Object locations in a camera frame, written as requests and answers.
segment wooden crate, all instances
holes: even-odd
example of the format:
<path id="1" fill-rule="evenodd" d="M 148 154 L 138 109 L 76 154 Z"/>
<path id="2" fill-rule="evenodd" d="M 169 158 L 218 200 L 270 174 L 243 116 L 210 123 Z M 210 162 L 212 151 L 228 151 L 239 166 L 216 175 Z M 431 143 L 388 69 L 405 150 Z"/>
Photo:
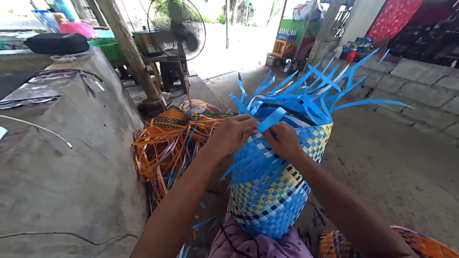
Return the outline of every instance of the wooden crate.
<path id="1" fill-rule="evenodd" d="M 294 41 L 276 39 L 273 48 L 273 55 L 283 57 L 285 53 L 293 51 Z"/>

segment electric fan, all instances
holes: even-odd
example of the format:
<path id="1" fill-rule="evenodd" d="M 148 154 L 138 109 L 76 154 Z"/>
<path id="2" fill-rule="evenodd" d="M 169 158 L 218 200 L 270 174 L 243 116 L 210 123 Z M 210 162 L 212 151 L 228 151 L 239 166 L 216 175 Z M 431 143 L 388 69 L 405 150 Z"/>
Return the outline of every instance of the electric fan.
<path id="1" fill-rule="evenodd" d="M 154 18 L 147 18 L 150 33 L 154 33 L 157 45 L 168 56 L 178 56 L 191 103 L 187 60 L 202 51 L 206 38 L 204 21 L 196 7 L 188 0 L 152 1 Z"/>

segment pink plastic bag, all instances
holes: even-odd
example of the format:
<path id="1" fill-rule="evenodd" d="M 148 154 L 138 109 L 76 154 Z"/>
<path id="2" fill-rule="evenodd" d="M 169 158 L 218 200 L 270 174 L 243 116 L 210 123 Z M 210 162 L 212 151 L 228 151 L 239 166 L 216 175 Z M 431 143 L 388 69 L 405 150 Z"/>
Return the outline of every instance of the pink plastic bag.
<path id="1" fill-rule="evenodd" d="M 62 33 L 79 33 L 86 38 L 93 38 L 98 35 L 89 24 L 84 22 L 61 22 L 59 31 Z"/>

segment hand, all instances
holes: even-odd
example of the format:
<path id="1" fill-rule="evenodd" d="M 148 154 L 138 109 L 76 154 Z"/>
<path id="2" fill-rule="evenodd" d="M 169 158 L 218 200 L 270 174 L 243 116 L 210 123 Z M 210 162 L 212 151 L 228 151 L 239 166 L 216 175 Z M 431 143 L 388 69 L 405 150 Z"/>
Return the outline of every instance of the hand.
<path id="1" fill-rule="evenodd" d="M 255 134 L 259 124 L 260 122 L 249 114 L 226 118 L 210 136 L 204 147 L 210 155 L 222 159 L 241 149 L 249 136 Z"/>
<path id="2" fill-rule="evenodd" d="M 274 131 L 275 136 L 270 130 L 266 130 L 262 134 L 277 155 L 288 160 L 290 163 L 298 155 L 304 155 L 304 150 L 300 145 L 300 139 L 295 128 L 286 122 L 279 122 L 271 130 Z"/>

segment blue woven basket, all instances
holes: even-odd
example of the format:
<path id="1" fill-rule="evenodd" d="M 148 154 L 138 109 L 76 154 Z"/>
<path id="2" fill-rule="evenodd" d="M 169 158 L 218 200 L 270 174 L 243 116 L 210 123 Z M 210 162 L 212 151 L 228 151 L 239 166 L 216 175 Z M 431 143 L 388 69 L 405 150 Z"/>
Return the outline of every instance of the blue woven basket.
<path id="1" fill-rule="evenodd" d="M 296 73 L 274 87 L 266 96 L 259 94 L 274 82 L 275 76 L 269 80 L 271 72 L 249 99 L 239 76 L 241 98 L 233 94 L 231 98 L 240 108 L 239 113 L 249 113 L 261 122 L 258 126 L 260 132 L 278 121 L 292 125 L 296 128 L 303 150 L 320 163 L 333 127 L 331 112 L 365 103 L 406 106 L 397 101 L 364 100 L 335 107 L 344 94 L 365 79 L 363 77 L 352 83 L 355 69 L 376 51 L 353 67 L 347 66 L 333 80 L 337 67 L 328 75 L 325 74 L 333 59 L 322 72 L 316 69 L 319 64 L 309 66 L 309 72 L 295 83 L 287 84 Z M 312 73 L 318 79 L 307 85 L 305 81 Z M 344 78 L 347 78 L 347 85 L 341 89 L 336 83 Z M 293 166 L 274 153 L 261 133 L 249 137 L 246 144 L 234 154 L 234 164 L 222 178 L 230 172 L 232 181 L 228 211 L 235 221 L 251 236 L 263 234 L 280 239 L 304 207 L 311 191 L 307 182 Z"/>

